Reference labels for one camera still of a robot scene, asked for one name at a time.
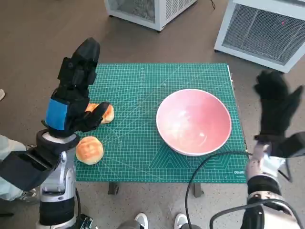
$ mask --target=bun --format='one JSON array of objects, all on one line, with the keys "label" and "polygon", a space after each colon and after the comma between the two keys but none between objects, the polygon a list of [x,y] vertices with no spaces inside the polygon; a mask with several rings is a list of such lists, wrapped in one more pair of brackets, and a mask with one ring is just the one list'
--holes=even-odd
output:
[{"label": "bun", "polygon": [[[88,104],[85,111],[92,112],[100,104]],[[101,124],[110,123],[114,119],[114,108],[109,102],[101,103],[103,109],[105,109],[104,114],[102,115]]]},{"label": "bun", "polygon": [[101,121],[101,124],[109,123],[114,119],[114,108],[111,104],[107,107],[107,110],[103,114],[103,119]]},{"label": "bun", "polygon": [[84,137],[76,146],[77,159],[87,165],[98,163],[103,155],[103,145],[96,137]]}]

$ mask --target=table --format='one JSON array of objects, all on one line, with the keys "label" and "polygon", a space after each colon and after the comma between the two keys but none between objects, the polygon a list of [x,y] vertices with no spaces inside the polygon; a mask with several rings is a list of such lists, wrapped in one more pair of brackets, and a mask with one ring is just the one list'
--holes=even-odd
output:
[{"label": "table", "polygon": [[[232,119],[232,132],[217,152],[245,151],[244,135],[234,97],[229,67],[225,63],[116,63],[99,64],[90,86],[90,102],[109,101],[115,119],[96,130],[104,157],[88,166],[77,159],[78,181],[187,183],[205,156],[190,157],[172,151],[156,128],[156,112],[171,93],[196,88],[218,97]],[[194,182],[244,183],[247,157],[226,155],[211,159]]]}]

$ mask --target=person's leg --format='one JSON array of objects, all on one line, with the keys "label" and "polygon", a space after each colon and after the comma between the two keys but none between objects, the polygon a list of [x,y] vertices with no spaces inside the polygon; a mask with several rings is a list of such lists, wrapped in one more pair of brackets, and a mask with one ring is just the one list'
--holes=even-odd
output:
[{"label": "person's leg", "polygon": [[[186,215],[180,213],[176,216],[174,229],[190,229]],[[197,225],[192,224],[192,229],[201,229]]]},{"label": "person's leg", "polygon": [[148,229],[147,216],[144,213],[140,213],[134,220],[122,223],[118,229]]},{"label": "person's leg", "polygon": [[[0,163],[10,154],[11,151],[25,150],[26,146],[24,144],[0,135]],[[0,177],[0,198],[8,201],[19,199],[28,203],[39,202],[39,198],[35,189],[28,192],[22,191],[2,177]]]}]

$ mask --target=concrete floor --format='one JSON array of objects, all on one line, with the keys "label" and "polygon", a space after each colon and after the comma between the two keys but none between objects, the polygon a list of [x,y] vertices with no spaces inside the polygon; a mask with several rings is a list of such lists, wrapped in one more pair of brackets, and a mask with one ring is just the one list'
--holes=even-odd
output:
[{"label": "concrete floor", "polygon": [[[100,62],[226,62],[233,73],[236,99],[249,149],[259,131],[260,105],[252,90],[262,66],[227,54],[214,53],[226,1],[199,1],[168,24],[162,33],[117,18],[108,18],[102,0],[22,0],[1,2],[0,88],[7,96],[0,102],[0,132],[32,144],[43,128],[49,97],[58,85],[63,57],[73,53],[86,38],[101,43]],[[286,75],[292,88],[305,84],[305,58]],[[288,134],[305,129],[303,101]],[[282,182],[285,198],[305,224],[305,159],[291,163],[295,182]],[[100,229],[116,228],[143,211],[150,228],[171,229],[174,217],[184,212],[185,184],[122,184],[117,196],[107,195],[105,183],[78,183],[83,212],[94,218]],[[245,203],[245,185],[203,185],[205,197],[190,197],[192,222],[208,227],[210,217],[223,209]],[[3,203],[16,213],[1,219],[1,228],[33,228],[38,206]],[[224,216],[215,228],[239,228],[241,213]]]}]

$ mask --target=vent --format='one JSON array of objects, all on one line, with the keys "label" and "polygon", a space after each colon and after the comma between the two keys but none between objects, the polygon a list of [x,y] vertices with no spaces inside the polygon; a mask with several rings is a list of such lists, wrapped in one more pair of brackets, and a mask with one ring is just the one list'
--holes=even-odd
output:
[{"label": "vent", "polygon": [[237,4],[223,46],[285,65],[305,42],[305,21]]},{"label": "vent", "polygon": [[155,23],[154,0],[109,0],[111,10],[119,10]]},{"label": "vent", "polygon": [[166,0],[166,20],[176,17],[196,0]]}]

